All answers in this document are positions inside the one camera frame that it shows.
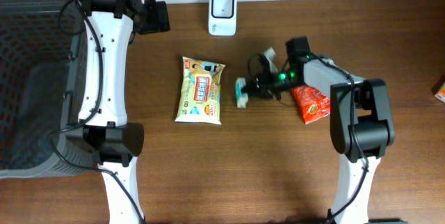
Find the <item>teal tissue pack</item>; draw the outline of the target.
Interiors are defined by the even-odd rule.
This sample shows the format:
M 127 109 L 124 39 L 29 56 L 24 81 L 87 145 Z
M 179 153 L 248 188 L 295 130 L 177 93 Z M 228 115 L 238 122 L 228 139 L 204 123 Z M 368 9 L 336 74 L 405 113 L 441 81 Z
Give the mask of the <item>teal tissue pack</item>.
M 246 87 L 246 79 L 239 77 L 236 79 L 235 92 L 236 92 L 236 104 L 239 109 L 246 109 L 248 104 L 248 94 L 242 90 Z

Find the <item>red snack packet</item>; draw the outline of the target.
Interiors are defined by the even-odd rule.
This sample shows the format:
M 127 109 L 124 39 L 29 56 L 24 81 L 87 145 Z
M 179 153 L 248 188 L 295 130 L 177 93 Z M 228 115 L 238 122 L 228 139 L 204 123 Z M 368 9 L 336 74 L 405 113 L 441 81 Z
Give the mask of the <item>red snack packet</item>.
M 306 125 L 330 115 L 330 98 L 318 89 L 310 86 L 299 86 L 293 88 L 291 93 L 300 107 L 302 119 Z

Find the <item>yellow wet wipes pack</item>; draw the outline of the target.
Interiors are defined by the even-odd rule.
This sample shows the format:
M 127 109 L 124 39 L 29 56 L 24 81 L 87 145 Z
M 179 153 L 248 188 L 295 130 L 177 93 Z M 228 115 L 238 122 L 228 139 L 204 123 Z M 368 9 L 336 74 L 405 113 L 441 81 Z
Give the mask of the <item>yellow wet wipes pack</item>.
M 182 60 L 183 81 L 175 122 L 221 125 L 220 79 L 225 65 L 186 56 Z

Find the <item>orange tissue pack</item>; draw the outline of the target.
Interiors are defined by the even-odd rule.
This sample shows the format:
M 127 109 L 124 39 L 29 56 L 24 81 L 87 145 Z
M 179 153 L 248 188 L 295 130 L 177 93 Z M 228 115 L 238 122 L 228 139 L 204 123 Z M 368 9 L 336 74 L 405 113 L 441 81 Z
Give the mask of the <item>orange tissue pack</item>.
M 441 75 L 439 80 L 436 82 L 433 93 L 434 97 L 437 98 L 441 102 L 445 102 L 445 77 Z

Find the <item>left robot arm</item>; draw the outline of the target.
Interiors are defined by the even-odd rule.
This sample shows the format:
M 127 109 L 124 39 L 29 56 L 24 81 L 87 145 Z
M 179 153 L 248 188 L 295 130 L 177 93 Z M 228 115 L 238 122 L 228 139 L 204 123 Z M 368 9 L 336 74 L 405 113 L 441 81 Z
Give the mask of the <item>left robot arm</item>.
M 127 48 L 137 35 L 170 30 L 165 2 L 156 0 L 69 0 L 86 36 L 83 100 L 75 125 L 61 129 L 68 141 L 89 153 L 85 170 L 104 178 L 110 223 L 144 223 L 136 166 L 144 126 L 129 122 L 124 99 Z

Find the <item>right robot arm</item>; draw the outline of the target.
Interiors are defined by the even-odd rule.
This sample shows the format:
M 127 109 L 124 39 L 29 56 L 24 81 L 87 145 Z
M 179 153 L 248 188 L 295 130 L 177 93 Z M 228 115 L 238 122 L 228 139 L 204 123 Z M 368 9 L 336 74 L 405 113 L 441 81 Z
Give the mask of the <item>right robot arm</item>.
M 253 58 L 262 71 L 238 78 L 236 102 L 246 107 L 251 97 L 279 99 L 284 91 L 303 85 L 316 88 L 331 101 L 330 138 L 339 153 L 339 182 L 326 223 L 368 223 L 373 178 L 386 149 L 395 140 L 387 85 L 345 71 L 326 56 L 311 51 L 305 36 L 285 44 L 287 60 L 281 70 L 272 49 Z

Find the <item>grey plastic basket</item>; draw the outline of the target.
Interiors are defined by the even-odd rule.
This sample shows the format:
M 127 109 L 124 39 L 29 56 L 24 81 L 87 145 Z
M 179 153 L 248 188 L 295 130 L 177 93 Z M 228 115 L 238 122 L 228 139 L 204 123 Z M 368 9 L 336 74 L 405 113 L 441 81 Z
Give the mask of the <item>grey plastic basket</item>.
M 1 178 L 66 177 L 94 165 L 55 132 L 77 122 L 83 20 L 68 0 L 1 0 Z

